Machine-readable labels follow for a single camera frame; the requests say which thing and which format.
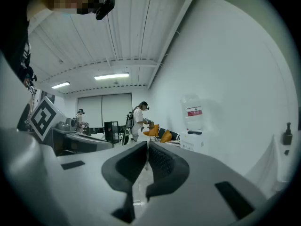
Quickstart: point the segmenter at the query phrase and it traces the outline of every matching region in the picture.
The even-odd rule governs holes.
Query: headset
[[[79,110],[77,111],[77,113],[80,113],[80,112],[83,112],[83,114],[84,114],[84,110],[83,110],[83,109],[79,109]]]
[[[95,13],[97,20],[102,20],[115,7],[115,0],[94,0],[83,4],[84,8],[78,8],[77,14]]]

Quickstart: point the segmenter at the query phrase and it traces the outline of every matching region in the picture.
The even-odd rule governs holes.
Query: ceiling light
[[[100,75],[95,76],[94,79],[96,80],[104,80],[104,79],[111,79],[111,78],[121,78],[121,77],[129,77],[128,73],[118,73],[118,74],[107,74],[107,75]]]
[[[65,82],[65,83],[63,83],[63,84],[55,85],[55,86],[53,86],[52,88],[53,88],[53,89],[57,89],[57,88],[60,88],[60,87],[62,87],[62,86],[66,86],[66,85],[70,85],[70,83],[69,83],[69,82]]]

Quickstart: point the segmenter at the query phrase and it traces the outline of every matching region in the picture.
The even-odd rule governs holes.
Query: ceiling
[[[116,0],[103,20],[94,14],[44,10],[30,21],[31,67],[43,88],[70,82],[63,94],[147,87],[192,0]],[[128,78],[94,76],[128,72]]]

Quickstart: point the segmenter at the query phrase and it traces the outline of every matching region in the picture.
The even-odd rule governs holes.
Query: sign
[[[41,100],[29,117],[30,125],[42,141],[50,128],[56,126],[60,121],[66,122],[66,116],[47,97]]]
[[[29,124],[30,124],[29,120],[24,121],[24,123],[25,123],[27,126],[29,126]]]
[[[187,111],[188,116],[195,116],[195,115],[203,114],[200,106],[187,108],[186,111]]]
[[[37,87],[34,87],[34,86],[30,86],[29,88],[29,92],[32,93],[33,95],[35,95],[37,93]]]

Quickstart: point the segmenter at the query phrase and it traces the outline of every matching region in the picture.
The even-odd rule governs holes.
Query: backpack
[[[78,121],[78,114],[76,114],[76,116],[73,118],[74,119],[74,122],[75,122],[75,128],[77,129],[77,128],[81,128],[81,127],[79,127],[79,121]]]
[[[126,128],[132,129],[133,126],[134,126],[134,116],[133,116],[133,113],[134,113],[135,109],[127,115]]]

